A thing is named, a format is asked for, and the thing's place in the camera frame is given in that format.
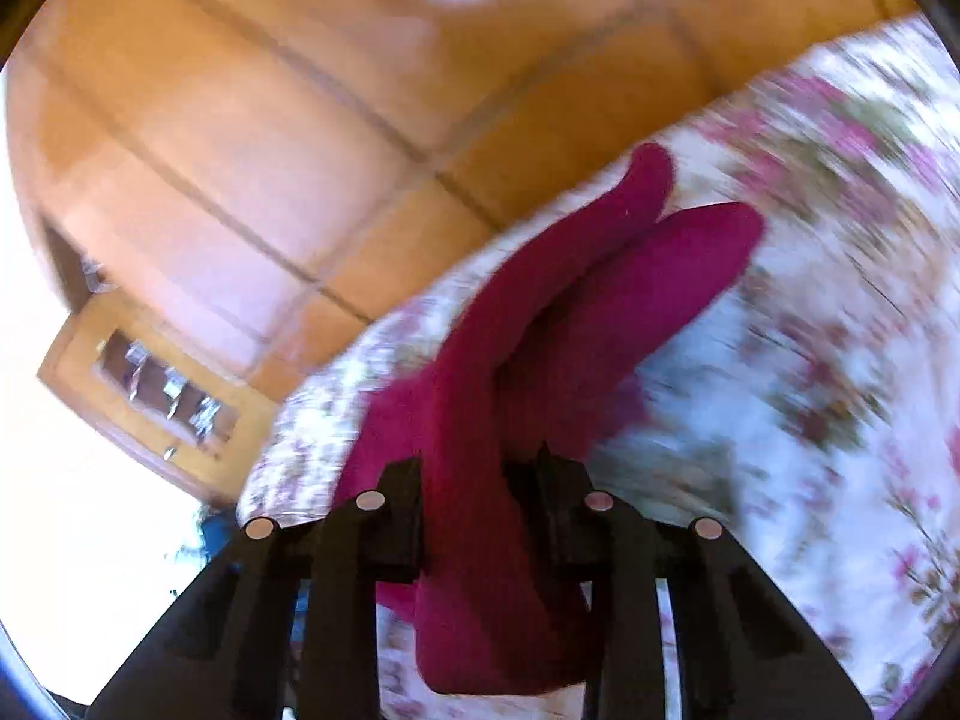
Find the floral quilted bedspread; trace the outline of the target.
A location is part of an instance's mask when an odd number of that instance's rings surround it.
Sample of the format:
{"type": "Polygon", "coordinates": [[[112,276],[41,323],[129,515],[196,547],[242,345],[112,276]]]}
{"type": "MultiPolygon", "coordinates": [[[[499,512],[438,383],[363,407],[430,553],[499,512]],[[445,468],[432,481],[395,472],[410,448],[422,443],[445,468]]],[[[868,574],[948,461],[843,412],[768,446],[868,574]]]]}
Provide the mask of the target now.
{"type": "Polygon", "coordinates": [[[921,16],[817,47],[661,133],[674,208],[766,221],[641,364],[592,476],[731,528],[878,718],[958,629],[958,71],[921,16]]]}

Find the wooden wardrobe with shelves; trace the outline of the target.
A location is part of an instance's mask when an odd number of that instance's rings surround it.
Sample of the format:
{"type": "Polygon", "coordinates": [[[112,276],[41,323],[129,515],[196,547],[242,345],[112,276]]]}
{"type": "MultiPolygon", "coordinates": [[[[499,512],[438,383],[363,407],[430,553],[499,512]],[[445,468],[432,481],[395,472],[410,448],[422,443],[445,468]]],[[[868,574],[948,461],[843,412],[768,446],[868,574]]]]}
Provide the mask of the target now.
{"type": "Polygon", "coordinates": [[[39,380],[150,472],[206,504],[233,507],[277,405],[190,356],[47,218],[39,245],[70,309],[39,380]]]}

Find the crimson red knit garment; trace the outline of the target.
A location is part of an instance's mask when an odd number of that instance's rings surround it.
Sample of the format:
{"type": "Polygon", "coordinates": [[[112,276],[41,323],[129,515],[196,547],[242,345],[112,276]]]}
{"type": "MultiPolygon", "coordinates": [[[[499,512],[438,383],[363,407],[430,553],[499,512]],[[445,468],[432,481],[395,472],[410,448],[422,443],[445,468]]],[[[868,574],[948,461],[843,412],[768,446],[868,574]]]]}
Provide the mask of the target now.
{"type": "Polygon", "coordinates": [[[377,598],[412,624],[433,691],[532,695],[583,679],[586,603],[539,571],[505,466],[540,450],[587,457],[625,424],[635,367],[745,270],[760,213],[669,211],[672,185],[670,154],[640,146],[612,190],[493,273],[425,369],[370,399],[335,494],[420,460],[427,562],[377,598]]]}

